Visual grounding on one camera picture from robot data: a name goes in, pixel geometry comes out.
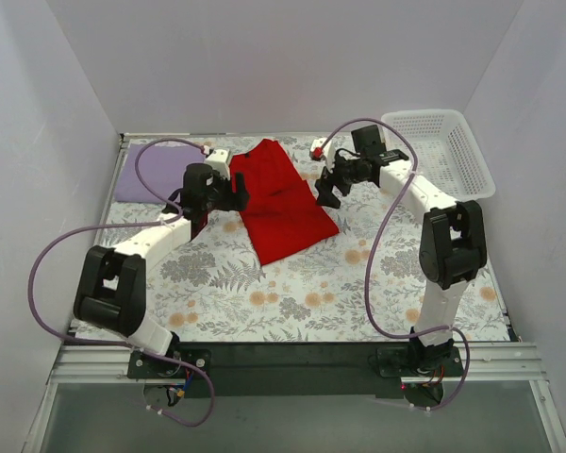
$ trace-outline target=purple mat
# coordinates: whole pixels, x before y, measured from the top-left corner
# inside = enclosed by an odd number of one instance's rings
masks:
[[[131,144],[128,148],[128,157],[113,190],[115,201],[161,203],[142,186],[134,171],[134,161],[142,147],[142,144]],[[187,165],[203,161],[204,155],[192,146],[158,145],[142,155],[140,170],[151,189],[167,198],[182,187],[182,176]]]

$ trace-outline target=white wall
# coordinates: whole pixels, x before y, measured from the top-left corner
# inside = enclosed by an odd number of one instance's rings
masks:
[[[497,186],[491,260],[566,429],[566,1],[524,1],[466,116]]]
[[[522,0],[48,0],[120,132],[463,110]]]
[[[59,346],[29,314],[27,273],[59,232],[98,220],[117,144],[44,0],[0,1],[0,452],[21,450]],[[55,327],[91,240],[70,240],[41,269]]]

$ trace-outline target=laundry basket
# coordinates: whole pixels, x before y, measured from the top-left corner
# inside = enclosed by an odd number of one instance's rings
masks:
[[[494,194],[491,173],[465,118],[456,110],[428,109],[386,113],[382,121],[398,130],[419,157],[418,172],[459,201]],[[407,148],[388,129],[389,149]]]

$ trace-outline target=table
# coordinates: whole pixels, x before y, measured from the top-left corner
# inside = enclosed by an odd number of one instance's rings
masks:
[[[223,135],[191,140],[235,154],[251,150],[262,138],[277,140],[302,178],[313,186],[323,165],[310,160],[308,150],[315,138],[324,135]],[[339,136],[335,144],[354,149],[347,135]],[[385,341],[367,320],[363,284],[369,250],[392,200],[373,184],[354,186],[339,210],[325,209],[339,226],[339,235],[263,267],[240,215],[213,212],[192,243],[178,248],[148,273],[147,309],[184,342]],[[107,222],[153,221],[161,209],[109,202]],[[115,245],[138,231],[105,231],[98,242]],[[421,227],[401,205],[382,237],[371,278],[375,319],[389,332],[409,332],[419,316],[425,288],[418,262],[420,238]],[[456,326],[471,341],[508,341],[503,307],[488,264],[466,290]],[[113,337],[83,322],[75,323],[74,329],[82,338]]]

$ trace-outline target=red fabric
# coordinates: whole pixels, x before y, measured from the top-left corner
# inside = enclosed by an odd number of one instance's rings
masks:
[[[231,174],[243,173],[249,192],[241,213],[260,264],[281,260],[340,231],[296,172],[278,142],[264,139],[235,156]]]

